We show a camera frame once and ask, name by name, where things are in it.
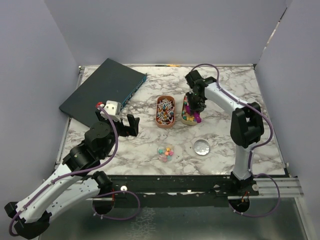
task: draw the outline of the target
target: blue edge of box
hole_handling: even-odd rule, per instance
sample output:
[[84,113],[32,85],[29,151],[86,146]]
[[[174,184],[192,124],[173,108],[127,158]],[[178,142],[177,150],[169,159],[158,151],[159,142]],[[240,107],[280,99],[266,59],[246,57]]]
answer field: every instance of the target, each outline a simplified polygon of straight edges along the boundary
[[123,109],[129,100],[132,98],[132,96],[138,91],[138,89],[141,87],[141,85],[147,80],[147,74],[144,75],[142,80],[139,82],[139,84],[133,89],[133,91],[126,97],[126,99],[121,103],[121,109]]

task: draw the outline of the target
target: gray floor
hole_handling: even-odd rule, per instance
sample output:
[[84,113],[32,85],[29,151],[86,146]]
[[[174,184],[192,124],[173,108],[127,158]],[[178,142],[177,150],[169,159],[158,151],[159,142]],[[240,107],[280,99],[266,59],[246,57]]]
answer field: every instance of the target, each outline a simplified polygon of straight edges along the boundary
[[[248,213],[265,213],[276,200],[251,201]],[[93,216],[83,201],[61,215],[39,240],[306,240],[294,199],[282,199],[268,217],[247,218],[230,208],[144,208],[133,220],[119,222]],[[131,214],[115,209],[114,215]]]

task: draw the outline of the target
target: robotic arm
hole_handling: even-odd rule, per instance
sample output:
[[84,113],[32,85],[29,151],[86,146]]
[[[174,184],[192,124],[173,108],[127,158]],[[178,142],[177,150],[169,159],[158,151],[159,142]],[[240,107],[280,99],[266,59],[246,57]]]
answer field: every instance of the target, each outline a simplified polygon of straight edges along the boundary
[[[235,177],[241,185],[252,178],[249,166],[251,148],[260,141],[264,134],[262,117],[250,108],[240,105],[232,93],[221,91],[214,77],[203,78],[197,70],[189,72],[185,79],[191,88],[187,99],[191,114],[201,113],[206,107],[206,100],[213,101],[231,116],[230,135],[236,144],[235,164],[231,176]],[[258,103],[246,103],[261,112]]]
[[[98,105],[112,118],[119,136],[138,135],[140,119],[128,114],[129,126],[125,126],[123,119],[119,117],[120,103],[107,101],[105,105],[102,102],[98,103],[97,107]],[[16,221],[14,228],[17,236],[33,239],[42,234],[57,216],[71,206],[113,191],[112,182],[103,171],[96,170],[90,177],[87,176],[88,171],[79,173],[99,166],[100,160],[108,156],[116,141],[108,117],[100,110],[95,113],[99,122],[84,134],[84,140],[70,150],[54,173],[25,199],[9,202],[4,207],[7,215]],[[65,174],[70,175],[57,180]]]

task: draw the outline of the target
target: cable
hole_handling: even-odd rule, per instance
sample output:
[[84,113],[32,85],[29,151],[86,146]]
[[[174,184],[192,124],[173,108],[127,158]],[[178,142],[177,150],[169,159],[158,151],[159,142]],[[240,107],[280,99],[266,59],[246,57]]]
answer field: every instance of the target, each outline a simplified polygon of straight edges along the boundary
[[[112,120],[112,118],[109,116],[109,114],[106,112],[106,110],[103,109],[103,107],[101,107],[100,105],[97,106],[97,108],[99,110],[101,110],[105,115],[106,117],[108,118],[111,126],[112,126],[112,129],[113,129],[113,132],[114,132],[114,137],[115,137],[115,147],[114,147],[114,151],[112,153],[112,155],[110,156],[110,158],[105,161],[104,163],[98,165],[98,166],[95,166],[95,167],[92,167],[92,168],[88,168],[88,169],[85,169],[85,170],[80,170],[80,171],[73,171],[73,172],[70,172],[70,173],[66,173],[64,175],[61,175],[53,180],[51,180],[51,184],[54,184],[56,183],[57,181],[65,178],[65,177],[68,177],[68,176],[71,176],[71,175],[77,175],[77,174],[83,174],[83,173],[88,173],[88,172],[91,172],[93,170],[97,170],[103,166],[105,166],[106,164],[108,164],[113,158],[114,156],[116,155],[116,152],[118,150],[118,144],[119,144],[119,141],[118,141],[118,133],[117,133],[117,129],[116,129],[116,126],[114,124],[114,121]],[[47,184],[45,185],[41,190],[39,190],[23,207],[22,209],[25,210],[37,197],[39,197],[51,184]],[[16,221],[17,217],[22,213],[23,211],[19,210],[15,215],[14,217],[12,218],[11,222],[10,222],[10,225],[9,225],[9,234],[13,237],[16,237],[16,236],[19,236],[18,234],[14,233],[12,231],[12,228],[13,228],[13,225],[14,225],[14,222]]]
[[137,202],[138,202],[137,211],[136,211],[133,215],[128,216],[128,217],[124,217],[124,218],[118,218],[118,217],[113,217],[113,216],[106,216],[106,215],[97,213],[94,205],[92,204],[92,210],[94,211],[94,216],[95,216],[95,215],[98,215],[98,216],[101,217],[101,218],[111,219],[111,220],[117,220],[117,221],[126,221],[126,220],[130,220],[130,219],[135,218],[135,217],[140,213],[140,200],[139,200],[139,197],[138,197],[134,192],[132,192],[132,191],[112,191],[112,192],[109,192],[109,193],[105,193],[105,194],[101,194],[101,195],[95,196],[95,198],[101,198],[101,197],[105,197],[105,196],[108,196],[108,195],[120,194],[120,193],[123,193],[123,194],[131,194],[131,195],[133,195],[133,196],[135,197],[135,199],[137,200]]
[[[253,152],[252,152],[252,151],[253,151],[254,149],[258,148],[258,147],[262,147],[262,146],[268,144],[268,143],[271,141],[271,139],[272,139],[273,136],[274,136],[274,128],[273,128],[273,126],[272,126],[272,123],[271,123],[271,121],[270,121],[264,114],[262,114],[260,111],[258,111],[258,110],[255,109],[254,107],[248,105],[247,103],[241,101],[240,99],[235,98],[234,96],[232,96],[231,94],[229,94],[226,90],[224,90],[224,89],[220,86],[220,84],[219,84],[220,72],[219,72],[219,69],[218,69],[215,65],[210,64],[210,63],[198,64],[198,65],[196,65],[195,67],[192,68],[191,72],[192,72],[193,70],[195,70],[196,68],[200,67],[200,66],[209,66],[209,67],[215,68],[216,73],[217,73],[217,75],[216,75],[216,85],[217,85],[218,89],[219,89],[221,92],[223,92],[226,96],[228,96],[230,99],[232,99],[233,101],[236,101],[236,102],[239,103],[240,105],[245,106],[245,107],[251,109],[252,111],[254,111],[255,113],[259,114],[259,115],[266,121],[266,123],[268,124],[268,126],[269,126],[269,128],[270,128],[270,136],[269,136],[269,138],[268,138],[265,142],[260,143],[260,144],[257,144],[257,145],[253,146],[253,147],[250,149],[250,153],[249,153],[249,157],[248,157],[248,169],[249,169],[249,171],[252,173],[252,157],[253,157]],[[260,174],[258,174],[258,175],[254,175],[254,174],[252,173],[252,175],[253,175],[253,177],[255,177],[255,178],[258,178],[258,177],[260,177],[260,176],[266,176],[267,178],[270,178],[271,181],[274,183],[274,185],[275,185],[275,187],[276,187],[276,190],[277,190],[277,192],[278,192],[278,201],[277,201],[275,207],[274,207],[271,211],[269,211],[269,212],[267,212],[267,213],[265,213],[265,214],[261,214],[261,215],[251,215],[251,214],[245,214],[245,213],[243,213],[243,212],[236,211],[230,204],[229,204],[229,205],[230,205],[230,207],[233,209],[233,211],[234,211],[235,213],[240,214],[240,215],[245,216],[245,217],[261,218],[261,217],[268,216],[268,215],[272,214],[272,213],[278,208],[278,206],[279,206],[279,204],[280,204],[280,200],[281,200],[281,198],[280,198],[280,189],[279,189],[276,181],[275,181],[271,176],[269,176],[268,174],[260,173]]]

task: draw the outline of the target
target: silver lid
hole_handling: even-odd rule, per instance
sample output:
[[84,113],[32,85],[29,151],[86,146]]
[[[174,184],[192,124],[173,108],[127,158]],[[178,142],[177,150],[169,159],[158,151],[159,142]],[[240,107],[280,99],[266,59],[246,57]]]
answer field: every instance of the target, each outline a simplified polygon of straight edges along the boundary
[[210,152],[209,143],[202,139],[195,141],[193,144],[193,149],[196,154],[201,156],[207,155]]

